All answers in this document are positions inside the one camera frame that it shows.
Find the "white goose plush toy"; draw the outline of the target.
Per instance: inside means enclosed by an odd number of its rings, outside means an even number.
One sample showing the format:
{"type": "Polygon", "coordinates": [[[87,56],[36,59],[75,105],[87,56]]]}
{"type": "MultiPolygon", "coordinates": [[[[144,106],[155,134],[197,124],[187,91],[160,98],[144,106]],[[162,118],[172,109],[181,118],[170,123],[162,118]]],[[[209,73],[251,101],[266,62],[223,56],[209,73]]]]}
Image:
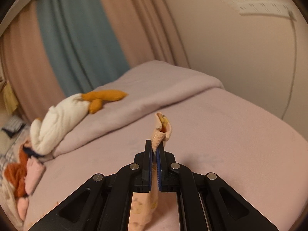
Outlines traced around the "white goose plush toy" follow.
{"type": "Polygon", "coordinates": [[[120,101],[126,96],[120,90],[91,91],[71,95],[51,106],[43,119],[31,123],[32,150],[40,156],[48,155],[88,114],[97,113],[104,102],[120,101]]]}

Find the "teal curtain panel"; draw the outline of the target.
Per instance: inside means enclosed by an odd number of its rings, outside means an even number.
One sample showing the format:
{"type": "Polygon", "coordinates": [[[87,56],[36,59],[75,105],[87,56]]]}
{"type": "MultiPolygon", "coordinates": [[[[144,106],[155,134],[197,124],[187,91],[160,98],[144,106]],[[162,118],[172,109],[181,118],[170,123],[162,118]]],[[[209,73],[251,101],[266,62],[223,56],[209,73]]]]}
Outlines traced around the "teal curtain panel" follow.
{"type": "Polygon", "coordinates": [[[66,96],[92,91],[130,69],[100,0],[37,0],[37,16],[66,96]]]}

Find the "plaid grey pillow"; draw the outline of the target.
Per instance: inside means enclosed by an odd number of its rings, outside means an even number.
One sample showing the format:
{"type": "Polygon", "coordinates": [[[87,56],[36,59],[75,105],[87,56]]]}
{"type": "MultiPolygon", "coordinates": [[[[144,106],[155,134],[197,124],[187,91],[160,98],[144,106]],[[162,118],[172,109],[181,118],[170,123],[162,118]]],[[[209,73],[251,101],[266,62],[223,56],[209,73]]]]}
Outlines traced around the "plaid grey pillow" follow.
{"type": "Polygon", "coordinates": [[[4,124],[2,130],[8,135],[10,139],[14,137],[15,134],[19,133],[26,123],[18,116],[12,116],[8,122],[4,124]]]}

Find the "dark navy garment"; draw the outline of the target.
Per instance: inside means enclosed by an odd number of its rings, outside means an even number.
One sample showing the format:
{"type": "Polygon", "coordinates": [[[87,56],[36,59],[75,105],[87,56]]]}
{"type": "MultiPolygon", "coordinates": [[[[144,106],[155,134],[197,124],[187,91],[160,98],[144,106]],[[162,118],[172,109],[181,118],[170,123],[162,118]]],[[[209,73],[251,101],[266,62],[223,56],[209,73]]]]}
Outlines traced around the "dark navy garment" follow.
{"type": "Polygon", "coordinates": [[[23,147],[24,153],[26,153],[29,157],[42,158],[43,155],[36,153],[32,148],[23,147]]]}

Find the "peach duck print baby garment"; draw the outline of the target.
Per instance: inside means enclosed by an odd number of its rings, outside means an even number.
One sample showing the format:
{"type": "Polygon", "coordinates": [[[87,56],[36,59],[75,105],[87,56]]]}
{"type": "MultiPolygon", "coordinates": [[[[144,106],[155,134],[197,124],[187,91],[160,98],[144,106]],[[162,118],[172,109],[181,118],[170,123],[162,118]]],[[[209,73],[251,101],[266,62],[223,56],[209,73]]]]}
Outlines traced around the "peach duck print baby garment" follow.
{"type": "MultiPolygon", "coordinates": [[[[155,128],[151,136],[151,148],[156,153],[160,144],[170,139],[172,127],[167,117],[161,112],[155,114],[155,128]]],[[[157,155],[154,155],[151,174],[151,190],[149,193],[134,193],[131,201],[130,220],[128,230],[144,230],[151,221],[152,215],[158,206],[158,169],[157,155]]]]}

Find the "white power strip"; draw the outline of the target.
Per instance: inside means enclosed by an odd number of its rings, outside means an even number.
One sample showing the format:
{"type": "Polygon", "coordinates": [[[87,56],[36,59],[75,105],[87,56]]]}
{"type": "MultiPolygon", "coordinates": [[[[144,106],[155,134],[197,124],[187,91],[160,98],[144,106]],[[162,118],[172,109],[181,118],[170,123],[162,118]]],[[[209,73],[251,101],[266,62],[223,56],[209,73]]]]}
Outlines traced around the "white power strip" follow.
{"type": "Polygon", "coordinates": [[[292,12],[289,4],[271,1],[247,1],[237,3],[240,15],[266,15],[288,18],[292,12]]]}

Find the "rust orange fleece garment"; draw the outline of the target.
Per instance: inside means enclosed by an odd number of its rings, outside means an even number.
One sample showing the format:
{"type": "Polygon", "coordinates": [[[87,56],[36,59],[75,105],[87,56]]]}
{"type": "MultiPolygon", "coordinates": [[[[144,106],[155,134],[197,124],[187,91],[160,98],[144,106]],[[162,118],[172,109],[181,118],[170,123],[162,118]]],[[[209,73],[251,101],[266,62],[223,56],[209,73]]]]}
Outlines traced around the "rust orange fleece garment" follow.
{"type": "Polygon", "coordinates": [[[24,179],[27,175],[28,155],[19,149],[19,163],[9,163],[4,170],[4,177],[14,186],[15,199],[27,195],[24,179]]]}

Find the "salmon pink fleece garment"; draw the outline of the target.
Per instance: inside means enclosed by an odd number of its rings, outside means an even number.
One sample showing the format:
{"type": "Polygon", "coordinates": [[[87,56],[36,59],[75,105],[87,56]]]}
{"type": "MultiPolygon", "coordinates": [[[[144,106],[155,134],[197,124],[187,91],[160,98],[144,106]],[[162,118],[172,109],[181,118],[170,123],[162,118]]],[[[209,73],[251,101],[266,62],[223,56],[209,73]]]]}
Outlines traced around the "salmon pink fleece garment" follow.
{"type": "Polygon", "coordinates": [[[18,215],[19,215],[19,217],[22,221],[24,221],[25,218],[26,218],[28,206],[29,206],[29,197],[28,196],[20,197],[20,198],[17,199],[17,211],[18,211],[18,215]]]}

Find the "folded mauve duvet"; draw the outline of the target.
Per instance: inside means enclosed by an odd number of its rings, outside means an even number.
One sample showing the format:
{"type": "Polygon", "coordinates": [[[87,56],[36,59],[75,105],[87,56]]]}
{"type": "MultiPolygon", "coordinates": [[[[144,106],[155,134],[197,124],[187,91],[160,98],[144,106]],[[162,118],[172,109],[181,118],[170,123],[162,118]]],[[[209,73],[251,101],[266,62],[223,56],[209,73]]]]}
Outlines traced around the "folded mauve duvet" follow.
{"type": "Polygon", "coordinates": [[[94,139],[122,128],[161,107],[172,105],[207,89],[223,88],[222,82],[193,69],[161,61],[138,65],[118,80],[102,86],[127,93],[120,101],[87,115],[52,152],[54,157],[78,149],[94,139]]]}

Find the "light pink folded garment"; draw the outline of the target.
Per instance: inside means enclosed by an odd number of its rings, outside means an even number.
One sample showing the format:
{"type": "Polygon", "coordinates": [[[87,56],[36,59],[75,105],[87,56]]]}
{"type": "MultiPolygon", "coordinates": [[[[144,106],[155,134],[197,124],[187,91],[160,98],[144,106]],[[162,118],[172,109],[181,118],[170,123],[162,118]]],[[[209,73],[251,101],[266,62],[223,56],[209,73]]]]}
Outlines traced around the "light pink folded garment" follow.
{"type": "Polygon", "coordinates": [[[45,172],[45,165],[37,158],[30,157],[27,161],[27,174],[24,178],[24,188],[27,195],[32,195],[45,172]]]}

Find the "pink curtain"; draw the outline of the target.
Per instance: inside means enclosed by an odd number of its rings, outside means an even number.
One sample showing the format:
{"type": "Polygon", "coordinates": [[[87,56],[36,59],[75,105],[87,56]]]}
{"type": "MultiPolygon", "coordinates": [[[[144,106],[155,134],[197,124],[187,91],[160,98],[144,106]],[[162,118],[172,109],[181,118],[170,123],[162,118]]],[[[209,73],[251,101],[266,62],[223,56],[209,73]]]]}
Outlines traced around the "pink curtain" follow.
{"type": "MultiPolygon", "coordinates": [[[[164,0],[100,0],[130,68],[150,60],[188,67],[179,33],[164,0]]],[[[1,22],[1,65],[25,121],[43,117],[65,99],[50,65],[37,0],[15,0],[1,22]]]]}

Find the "yellow hanging cloth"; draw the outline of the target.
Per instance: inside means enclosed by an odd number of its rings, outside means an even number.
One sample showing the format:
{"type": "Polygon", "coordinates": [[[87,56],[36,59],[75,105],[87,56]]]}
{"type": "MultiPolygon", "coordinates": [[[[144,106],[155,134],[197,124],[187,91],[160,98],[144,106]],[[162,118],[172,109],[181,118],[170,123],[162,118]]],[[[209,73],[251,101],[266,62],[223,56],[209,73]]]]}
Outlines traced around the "yellow hanging cloth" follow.
{"type": "Polygon", "coordinates": [[[14,114],[14,112],[19,106],[19,102],[12,89],[12,86],[8,82],[6,82],[3,86],[3,100],[5,109],[8,112],[8,114],[14,114]]]}

